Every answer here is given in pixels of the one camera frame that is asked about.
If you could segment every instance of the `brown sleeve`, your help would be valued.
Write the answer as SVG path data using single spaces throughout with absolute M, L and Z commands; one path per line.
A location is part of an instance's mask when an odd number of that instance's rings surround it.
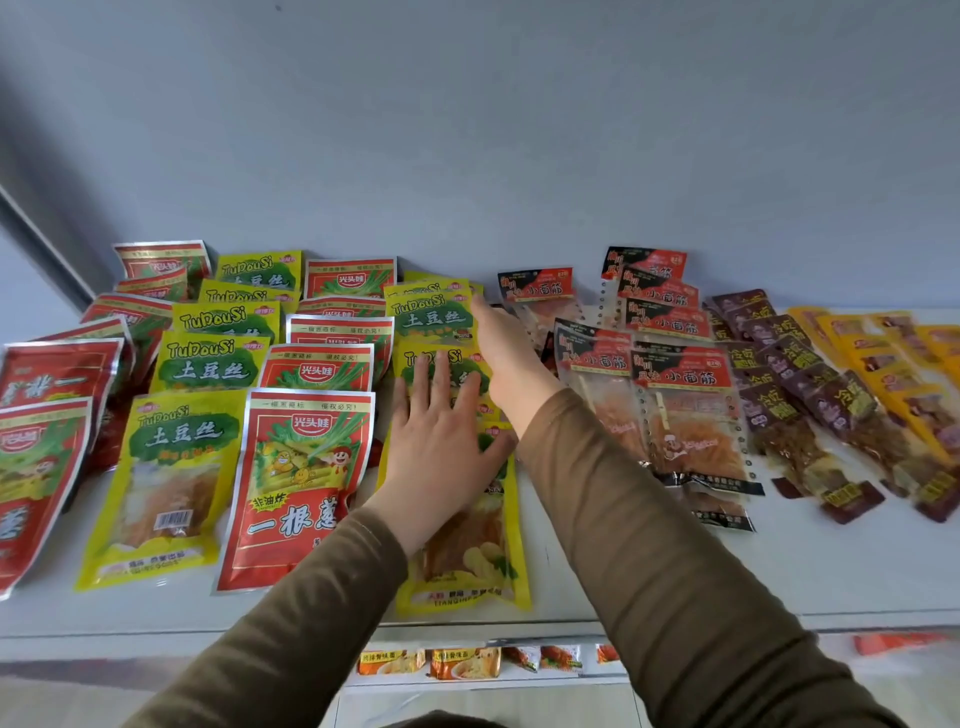
M 361 508 L 124 725 L 316 728 L 406 575 Z
M 654 725 L 902 726 L 576 394 L 519 456 Z

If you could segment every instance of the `person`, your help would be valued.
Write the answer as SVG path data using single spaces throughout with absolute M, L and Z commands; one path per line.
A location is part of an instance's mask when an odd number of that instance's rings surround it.
M 490 394 L 654 725 L 903 725 L 546 371 L 514 317 L 479 299 L 471 306 Z M 481 452 L 479 377 L 451 407 L 446 357 L 432 383 L 427 367 L 417 360 L 409 403 L 397 381 L 383 486 L 127 726 L 320 723 L 408 558 L 474 501 L 516 445 L 505 430 Z M 429 714 L 404 725 L 490 724 Z

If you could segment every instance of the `finger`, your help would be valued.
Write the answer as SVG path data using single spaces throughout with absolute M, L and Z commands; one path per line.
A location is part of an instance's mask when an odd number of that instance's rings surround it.
M 502 429 L 500 434 L 490 443 L 490 446 L 483 451 L 480 462 L 483 463 L 484 473 L 488 476 L 487 482 L 496 477 L 500 468 L 507 462 L 507 458 L 516 449 L 516 443 L 517 439 L 514 431 Z
M 450 360 L 446 351 L 434 356 L 433 384 L 430 386 L 430 409 L 450 408 Z
M 414 386 L 410 391 L 410 416 L 426 412 L 430 405 L 430 356 L 422 353 L 414 362 Z
M 477 411 L 477 402 L 480 399 L 480 373 L 470 372 L 460 387 L 457 401 L 453 405 L 454 412 L 466 412 L 473 417 Z
M 391 423 L 403 427 L 410 417 L 410 404 L 407 402 L 407 380 L 402 376 L 394 379 L 394 407 Z

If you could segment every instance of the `person's left hand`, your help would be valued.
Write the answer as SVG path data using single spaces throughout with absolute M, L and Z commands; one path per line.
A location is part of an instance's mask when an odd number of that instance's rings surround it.
M 408 556 L 476 500 L 516 447 L 516 436 L 505 429 L 480 450 L 480 375 L 467 377 L 451 408 L 450 364 L 445 351 L 439 354 L 432 384 L 429 356 L 417 358 L 409 404 L 406 382 L 396 379 L 389 463 L 380 466 L 389 466 L 387 478 L 364 506 L 387 524 Z

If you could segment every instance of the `person's right hand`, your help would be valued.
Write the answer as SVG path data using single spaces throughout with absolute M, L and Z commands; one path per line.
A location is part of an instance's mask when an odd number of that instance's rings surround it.
M 480 353 L 493 371 L 490 396 L 522 437 L 543 404 L 564 386 L 540 363 L 523 324 L 482 296 L 470 299 Z

